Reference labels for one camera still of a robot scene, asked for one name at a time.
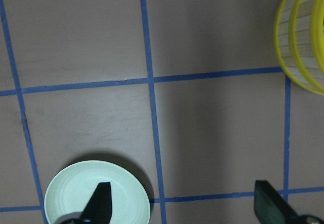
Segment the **yellow basket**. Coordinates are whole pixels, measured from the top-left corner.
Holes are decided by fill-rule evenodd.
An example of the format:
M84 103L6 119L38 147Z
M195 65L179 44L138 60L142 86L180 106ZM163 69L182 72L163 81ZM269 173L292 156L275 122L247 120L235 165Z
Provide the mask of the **yellow basket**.
M285 74L324 95L324 0L282 0L274 26L274 46Z

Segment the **tile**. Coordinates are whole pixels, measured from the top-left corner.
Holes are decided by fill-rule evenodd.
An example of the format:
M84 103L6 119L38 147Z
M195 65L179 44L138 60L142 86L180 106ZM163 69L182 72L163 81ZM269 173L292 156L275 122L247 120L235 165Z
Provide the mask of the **tile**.
M289 195L289 204L296 211L312 214L324 219L324 193L304 193Z
M323 96L292 84L290 188L324 186L323 102Z
M155 76L278 66L280 0L147 0Z
M10 70L6 42L2 26L0 26L0 91L15 88Z
M23 87L147 76L140 0L4 0Z
M40 211L0 212L0 222L8 224L44 224Z
M283 74L155 85L166 197L282 189Z
M168 224L258 224L253 212L253 198L203 200L167 203Z
M151 218L149 224L162 224L160 204L151 205L151 208L152 206L153 210L151 211Z
M104 160L158 198L147 85L26 94L25 103L43 192L65 166Z
M39 205L16 96L0 97L0 114L0 207Z

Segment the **yellow rim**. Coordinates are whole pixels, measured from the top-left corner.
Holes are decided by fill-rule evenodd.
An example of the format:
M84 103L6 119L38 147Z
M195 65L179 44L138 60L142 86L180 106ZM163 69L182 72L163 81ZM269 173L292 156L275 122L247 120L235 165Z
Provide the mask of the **yellow rim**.
M292 58L295 62L295 65L300 72L300 74L316 89L320 91L320 93L324 92L324 88L312 77L312 75L308 72L307 68L303 64L300 53L298 51L297 46L297 36L296 36L296 26L297 26L297 16L299 12L299 5L302 0L295 0L294 5L291 11L290 19L289 19L289 48L292 55Z
M286 68L286 65L284 63L284 60L282 59L282 56L281 56L281 52L280 52L280 48L279 48L279 38L278 38L278 34L279 34L279 22L280 22L280 17L281 17L281 13L282 13L282 10L284 9L284 6L285 6L285 3L286 3L287 0L282 0L280 5L279 5L279 8L278 8L278 11L277 11L277 14L276 14L276 17L275 17L275 24L274 24L274 48L275 48L275 53L276 53L276 56L277 56L277 59L279 61L279 64L281 66L281 68L283 69L284 73L297 85L299 85L300 87L304 88L305 90L308 90L308 91L311 91L313 93L316 93L316 94L321 94L315 90L312 90L310 88L308 88L307 86L303 85L302 83L300 83L290 72L289 70Z
M324 0L315 0L310 18L310 40L316 62L324 73L324 37L323 37L323 18Z

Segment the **white plate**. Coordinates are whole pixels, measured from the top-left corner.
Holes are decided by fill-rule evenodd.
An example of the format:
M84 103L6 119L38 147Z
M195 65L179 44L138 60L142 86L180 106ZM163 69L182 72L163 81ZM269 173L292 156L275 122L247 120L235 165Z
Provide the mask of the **white plate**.
M111 183L110 224L148 224L150 204L141 183L126 169L109 162L84 161L60 171L45 194L45 214L54 224L63 216L82 212L100 182Z

